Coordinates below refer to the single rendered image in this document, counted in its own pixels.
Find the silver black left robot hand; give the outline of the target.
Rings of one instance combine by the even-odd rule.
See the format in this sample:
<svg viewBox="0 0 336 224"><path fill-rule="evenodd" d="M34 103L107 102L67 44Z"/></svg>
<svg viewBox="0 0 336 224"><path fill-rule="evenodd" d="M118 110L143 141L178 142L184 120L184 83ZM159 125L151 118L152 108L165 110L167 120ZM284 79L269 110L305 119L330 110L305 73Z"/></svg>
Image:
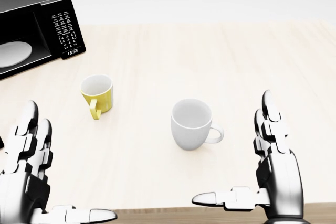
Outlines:
<svg viewBox="0 0 336 224"><path fill-rule="evenodd" d="M118 218L110 209L77 209L73 205L46 206L50 185L52 126L38 120L38 106L29 100L20 122L4 143L7 162L0 172L0 224L102 224Z"/></svg>

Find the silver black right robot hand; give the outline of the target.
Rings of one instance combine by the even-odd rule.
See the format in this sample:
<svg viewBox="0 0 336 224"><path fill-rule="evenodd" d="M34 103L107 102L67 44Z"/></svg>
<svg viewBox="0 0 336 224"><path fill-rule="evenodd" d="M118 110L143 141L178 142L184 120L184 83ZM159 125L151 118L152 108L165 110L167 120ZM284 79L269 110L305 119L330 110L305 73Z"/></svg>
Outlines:
<svg viewBox="0 0 336 224"><path fill-rule="evenodd" d="M262 96L262 107L255 112L254 150L260 156L256 177L258 192L249 187L233 187L227 192L201 193L192 198L195 205L222 207L226 211L264 209L267 220L304 219L303 187L294 152L286 145L288 128L270 90Z"/></svg>

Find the black microwave oven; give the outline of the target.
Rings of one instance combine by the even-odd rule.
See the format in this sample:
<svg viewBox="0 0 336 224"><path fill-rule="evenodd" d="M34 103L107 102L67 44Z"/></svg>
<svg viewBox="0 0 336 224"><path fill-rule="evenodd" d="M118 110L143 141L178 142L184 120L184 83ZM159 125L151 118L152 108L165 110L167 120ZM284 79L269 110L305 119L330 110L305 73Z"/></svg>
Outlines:
<svg viewBox="0 0 336 224"><path fill-rule="evenodd" d="M32 51L23 60L1 50L24 42ZM71 0L0 0L0 80L86 51Z"/></svg>

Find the white mug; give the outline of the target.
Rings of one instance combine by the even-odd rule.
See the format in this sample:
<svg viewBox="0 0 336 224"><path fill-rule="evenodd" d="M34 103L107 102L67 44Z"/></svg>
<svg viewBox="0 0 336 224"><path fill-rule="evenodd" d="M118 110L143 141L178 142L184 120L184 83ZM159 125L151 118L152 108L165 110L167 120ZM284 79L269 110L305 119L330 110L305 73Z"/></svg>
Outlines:
<svg viewBox="0 0 336 224"><path fill-rule="evenodd" d="M198 99L183 99L174 105L171 132L177 145L187 151L204 143L219 143L224 138L224 129L213 122L210 107Z"/></svg>

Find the yellow mug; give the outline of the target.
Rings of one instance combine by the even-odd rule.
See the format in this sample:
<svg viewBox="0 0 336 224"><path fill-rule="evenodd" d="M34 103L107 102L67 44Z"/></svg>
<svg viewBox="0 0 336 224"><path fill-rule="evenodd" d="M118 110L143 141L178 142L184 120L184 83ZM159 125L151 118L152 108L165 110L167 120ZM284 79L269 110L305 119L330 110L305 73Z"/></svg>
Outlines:
<svg viewBox="0 0 336 224"><path fill-rule="evenodd" d="M94 120L100 119L102 113L113 107L113 81L106 74L93 74L86 77L80 92L89 105Z"/></svg>

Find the white round turntable plate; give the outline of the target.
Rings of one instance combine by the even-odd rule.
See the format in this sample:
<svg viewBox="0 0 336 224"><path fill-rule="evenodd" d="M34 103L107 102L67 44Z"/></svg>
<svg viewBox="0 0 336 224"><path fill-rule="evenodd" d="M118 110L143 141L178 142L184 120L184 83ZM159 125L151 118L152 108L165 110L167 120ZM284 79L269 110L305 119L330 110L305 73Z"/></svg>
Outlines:
<svg viewBox="0 0 336 224"><path fill-rule="evenodd" d="M26 42L13 41L0 45L0 68L11 67L27 59L32 46Z"/></svg>

